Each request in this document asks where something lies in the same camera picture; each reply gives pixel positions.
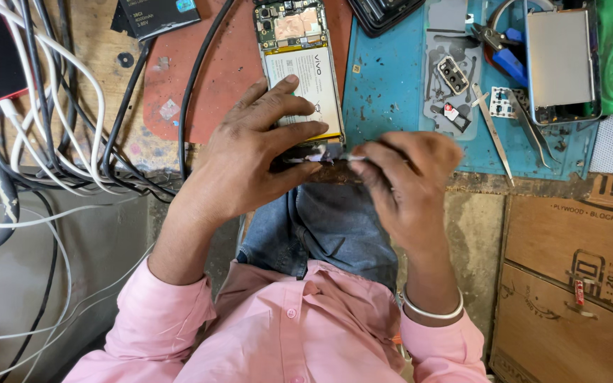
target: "sleeve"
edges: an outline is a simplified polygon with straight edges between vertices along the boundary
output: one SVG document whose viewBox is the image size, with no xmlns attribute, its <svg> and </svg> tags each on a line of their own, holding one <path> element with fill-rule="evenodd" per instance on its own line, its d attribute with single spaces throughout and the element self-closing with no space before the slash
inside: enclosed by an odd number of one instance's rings
<svg viewBox="0 0 613 383">
<path fill-rule="evenodd" d="M 489 382 L 481 361 L 484 336 L 467 312 L 449 326 L 427 327 L 401 310 L 401 339 L 413 356 L 415 383 Z"/>
<path fill-rule="evenodd" d="M 176 286 L 137 267 L 117 298 L 120 310 L 105 351 L 83 356 L 64 383 L 173 382 L 198 328 L 214 319 L 210 279 Z"/>
</svg>

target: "pliers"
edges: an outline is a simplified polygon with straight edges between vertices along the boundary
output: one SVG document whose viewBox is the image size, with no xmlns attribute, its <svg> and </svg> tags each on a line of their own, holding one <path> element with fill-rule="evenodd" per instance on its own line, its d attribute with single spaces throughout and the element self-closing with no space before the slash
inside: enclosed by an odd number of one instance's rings
<svg viewBox="0 0 613 383">
<path fill-rule="evenodd" d="M 493 61 L 502 66 L 523 87 L 529 87 L 529 77 L 526 68 L 506 46 L 515 46 L 523 43 L 522 33 L 509 28 L 505 33 L 500 33 L 480 24 L 472 24 L 472 34 L 476 39 L 485 42 L 493 48 Z"/>
</svg>

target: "wooden table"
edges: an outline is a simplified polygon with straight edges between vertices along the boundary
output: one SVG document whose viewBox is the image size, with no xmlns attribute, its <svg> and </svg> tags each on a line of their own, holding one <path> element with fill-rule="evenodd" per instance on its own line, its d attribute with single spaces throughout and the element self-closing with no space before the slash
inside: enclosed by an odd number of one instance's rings
<svg viewBox="0 0 613 383">
<path fill-rule="evenodd" d="M 199 0 L 198 3 L 207 3 L 209 1 L 218 2 L 220 0 Z M 69 9 L 75 54 L 93 71 L 94 76 L 101 83 L 105 94 L 106 119 L 104 123 L 106 125 L 106 132 L 109 132 L 112 127 L 112 122 L 115 120 L 125 87 L 129 77 L 132 75 L 132 67 L 123 67 L 118 59 L 118 55 L 122 53 L 130 54 L 136 60 L 140 53 L 140 44 L 135 39 L 128 37 L 126 33 L 117 33 L 110 30 L 112 15 L 115 12 L 115 4 L 115 0 L 71 0 Z M 52 20 L 55 21 L 58 16 L 55 2 L 47 1 L 47 6 Z M 209 4 L 200 4 L 199 7 L 210 9 Z M 203 14 L 202 16 L 204 18 L 212 18 L 214 15 Z M 79 76 L 78 88 L 80 89 L 82 107 L 90 117 L 95 118 L 98 111 L 96 94 L 84 76 Z M 152 134 L 144 125 L 142 118 L 144 110 L 143 88 L 142 76 L 134 91 L 130 109 L 125 116 L 118 138 L 118 146 L 129 161 L 141 171 L 178 172 L 176 141 L 163 140 Z M 65 105 L 66 101 L 64 101 L 63 96 L 61 96 L 61 100 Z M 29 102 L 27 96 L 16 101 L 16 103 L 20 111 L 28 109 Z M 55 115 L 52 121 L 52 127 L 54 140 L 57 144 L 63 131 L 57 115 Z M 40 142 L 39 134 L 34 128 L 31 131 L 31 140 L 37 143 Z M 3 127 L 3 132 L 6 152 L 10 153 L 16 137 L 16 131 L 9 123 L 6 123 Z M 89 153 L 93 135 L 84 126 L 79 117 L 76 124 L 76 137 L 84 152 Z M 189 161 L 193 162 L 193 165 L 200 147 L 199 144 L 192 144 L 190 146 L 188 158 Z M 71 152 L 71 155 L 75 163 L 79 164 L 76 153 Z M 22 156 L 21 164 L 23 166 L 36 166 L 36 163 L 27 152 Z M 455 172 L 449 181 L 448 189 L 477 193 L 583 198 L 590 194 L 595 177 L 595 174 L 590 174 L 586 180 L 576 178 L 567 182 L 515 178 L 515 188 L 511 188 L 507 186 L 505 177 L 500 175 Z M 345 163 L 337 163 L 334 166 L 326 165 L 324 170 L 313 175 L 313 180 L 331 183 L 359 182 L 356 176 L 346 167 Z"/>
</svg>

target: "gray floor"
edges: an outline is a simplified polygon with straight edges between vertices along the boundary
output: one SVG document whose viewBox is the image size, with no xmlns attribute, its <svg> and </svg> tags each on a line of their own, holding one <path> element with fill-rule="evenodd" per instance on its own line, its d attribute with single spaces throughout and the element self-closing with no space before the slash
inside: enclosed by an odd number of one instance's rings
<svg viewBox="0 0 613 383">
<path fill-rule="evenodd" d="M 445 224 L 451 258 L 467 313 L 484 335 L 485 355 L 491 343 L 504 206 L 505 196 L 458 192 L 446 195 Z M 151 199 L 149 239 L 157 238 L 166 212 L 166 205 Z M 205 270 L 212 279 L 214 295 L 234 257 L 239 225 L 239 219 L 226 222 L 212 238 Z M 397 281 L 402 285 L 407 275 L 405 254 L 403 249 L 395 249 L 400 260 Z"/>
</svg>

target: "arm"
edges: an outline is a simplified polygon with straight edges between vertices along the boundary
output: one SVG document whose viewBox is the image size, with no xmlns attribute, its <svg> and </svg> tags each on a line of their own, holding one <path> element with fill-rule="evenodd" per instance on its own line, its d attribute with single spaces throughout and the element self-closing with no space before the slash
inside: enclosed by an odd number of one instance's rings
<svg viewBox="0 0 613 383">
<path fill-rule="evenodd" d="M 392 132 L 354 148 L 367 161 L 353 161 L 370 190 L 382 226 L 406 249 L 406 300 L 430 313 L 450 313 L 460 295 L 443 228 L 446 180 L 460 162 L 460 149 L 430 132 Z M 404 306 L 404 346 L 413 355 L 416 382 L 487 382 L 484 338 L 467 315 L 439 320 Z"/>
<path fill-rule="evenodd" d="M 310 115 L 314 106 L 291 93 L 296 76 L 266 91 L 261 79 L 215 129 L 196 169 L 170 205 L 158 243 L 118 298 L 120 312 L 105 351 L 84 356 L 65 382 L 173 382 L 198 328 L 215 317 L 204 264 L 214 231 L 304 182 L 319 163 L 279 173 L 271 161 L 326 124 L 296 123 L 269 130 L 285 115 Z"/>
</svg>

